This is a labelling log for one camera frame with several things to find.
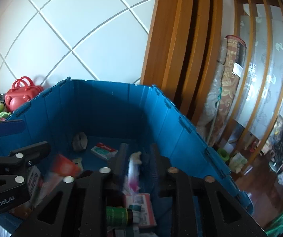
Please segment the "red white medicine box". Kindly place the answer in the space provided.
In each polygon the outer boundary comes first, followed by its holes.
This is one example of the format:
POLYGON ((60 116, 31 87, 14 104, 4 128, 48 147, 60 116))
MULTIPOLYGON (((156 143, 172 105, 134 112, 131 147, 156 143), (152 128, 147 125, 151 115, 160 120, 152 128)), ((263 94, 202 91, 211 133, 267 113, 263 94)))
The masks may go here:
POLYGON ((134 223, 140 228, 156 226, 156 220, 150 200, 150 194, 140 193, 134 196, 125 195, 125 206, 133 211, 134 223))

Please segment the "rolled patterned carpet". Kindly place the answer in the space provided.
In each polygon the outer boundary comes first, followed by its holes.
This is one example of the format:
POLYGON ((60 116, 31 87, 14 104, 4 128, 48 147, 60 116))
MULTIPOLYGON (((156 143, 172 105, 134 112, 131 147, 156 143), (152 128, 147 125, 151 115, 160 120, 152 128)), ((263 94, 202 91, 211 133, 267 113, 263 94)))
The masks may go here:
POLYGON ((238 36, 227 35, 220 45, 212 84, 197 122, 197 131, 213 146, 226 126, 244 73, 246 43, 238 36))

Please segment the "red green tissue pack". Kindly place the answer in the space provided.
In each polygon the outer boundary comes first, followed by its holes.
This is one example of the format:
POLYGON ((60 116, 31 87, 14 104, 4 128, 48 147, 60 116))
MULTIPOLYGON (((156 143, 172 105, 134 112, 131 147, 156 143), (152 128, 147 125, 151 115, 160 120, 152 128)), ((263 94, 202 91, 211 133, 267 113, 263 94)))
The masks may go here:
POLYGON ((90 150, 97 157, 108 161, 109 159, 115 157, 118 153, 118 150, 113 149, 101 142, 99 142, 96 146, 91 148, 90 150))

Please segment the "pink white tube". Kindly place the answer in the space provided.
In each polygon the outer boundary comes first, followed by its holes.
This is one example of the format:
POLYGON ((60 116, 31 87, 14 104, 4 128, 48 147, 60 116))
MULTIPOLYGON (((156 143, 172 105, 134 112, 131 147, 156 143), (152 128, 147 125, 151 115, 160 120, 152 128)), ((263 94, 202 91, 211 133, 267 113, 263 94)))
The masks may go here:
POLYGON ((141 161, 141 152, 135 152, 129 157, 128 175, 124 177, 123 193, 125 195, 134 195, 139 192, 139 172, 141 161))

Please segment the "wooden headboard frame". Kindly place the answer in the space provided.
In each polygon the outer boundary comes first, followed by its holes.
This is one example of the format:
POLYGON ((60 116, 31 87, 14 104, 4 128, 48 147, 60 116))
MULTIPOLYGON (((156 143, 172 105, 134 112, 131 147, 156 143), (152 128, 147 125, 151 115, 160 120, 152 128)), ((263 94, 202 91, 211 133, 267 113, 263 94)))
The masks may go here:
POLYGON ((141 84, 157 85, 194 125, 217 65, 223 0, 155 0, 141 84))

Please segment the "blue folding storage crate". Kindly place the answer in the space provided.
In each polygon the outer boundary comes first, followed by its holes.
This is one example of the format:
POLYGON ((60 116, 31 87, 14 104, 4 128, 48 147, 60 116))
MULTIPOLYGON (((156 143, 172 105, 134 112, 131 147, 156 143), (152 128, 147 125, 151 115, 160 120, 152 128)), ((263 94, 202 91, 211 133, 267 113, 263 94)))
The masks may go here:
MULTIPOLYGON (((237 188, 229 167, 157 87, 65 79, 23 104, 6 121, 11 120, 23 120, 24 131, 0 137, 0 157, 47 141, 51 152, 36 164, 47 172, 55 155, 72 155, 72 139, 79 132, 87 135, 89 148, 101 142, 119 150, 126 143, 129 155, 141 152, 141 191, 150 194, 152 203, 157 190, 151 150, 155 144, 171 166, 189 176, 215 177, 252 216, 252 202, 237 188)), ((107 165, 90 150, 83 153, 85 171, 107 165)))

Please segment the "grey roll in crate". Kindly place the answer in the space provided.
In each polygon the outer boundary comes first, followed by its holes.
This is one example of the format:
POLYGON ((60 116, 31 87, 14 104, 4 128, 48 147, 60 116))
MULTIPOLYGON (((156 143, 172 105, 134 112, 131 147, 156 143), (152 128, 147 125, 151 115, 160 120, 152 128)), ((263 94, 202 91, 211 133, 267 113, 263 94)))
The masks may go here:
POLYGON ((72 140, 72 147, 74 152, 82 152, 87 149, 88 138, 84 132, 79 132, 74 135, 72 140))

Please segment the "green plush toy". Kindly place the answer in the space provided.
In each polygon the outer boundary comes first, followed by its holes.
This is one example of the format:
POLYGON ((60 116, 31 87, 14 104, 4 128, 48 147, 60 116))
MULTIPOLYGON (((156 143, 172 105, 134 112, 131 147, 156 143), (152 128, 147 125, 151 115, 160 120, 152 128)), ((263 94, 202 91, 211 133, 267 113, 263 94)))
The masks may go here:
POLYGON ((11 112, 7 112, 4 104, 0 103, 0 120, 7 119, 11 114, 11 112))

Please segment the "wooden glass partition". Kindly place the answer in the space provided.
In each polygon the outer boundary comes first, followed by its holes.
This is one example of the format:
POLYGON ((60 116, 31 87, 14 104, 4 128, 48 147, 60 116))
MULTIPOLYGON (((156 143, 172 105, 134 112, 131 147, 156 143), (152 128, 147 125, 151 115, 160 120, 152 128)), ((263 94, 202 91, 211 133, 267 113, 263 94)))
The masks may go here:
POLYGON ((221 137, 228 140, 241 128, 230 160, 242 174, 264 148, 283 102, 283 1, 234 0, 234 16, 234 34, 247 55, 221 137))

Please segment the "red toy handbag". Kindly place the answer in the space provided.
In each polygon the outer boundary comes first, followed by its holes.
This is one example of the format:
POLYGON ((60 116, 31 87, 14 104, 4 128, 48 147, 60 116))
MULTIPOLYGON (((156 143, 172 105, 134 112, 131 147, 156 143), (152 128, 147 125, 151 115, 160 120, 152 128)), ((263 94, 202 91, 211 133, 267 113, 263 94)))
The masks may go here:
POLYGON ((31 78, 22 76, 16 79, 10 90, 5 94, 5 104, 9 112, 18 109, 43 91, 43 87, 35 85, 31 78))

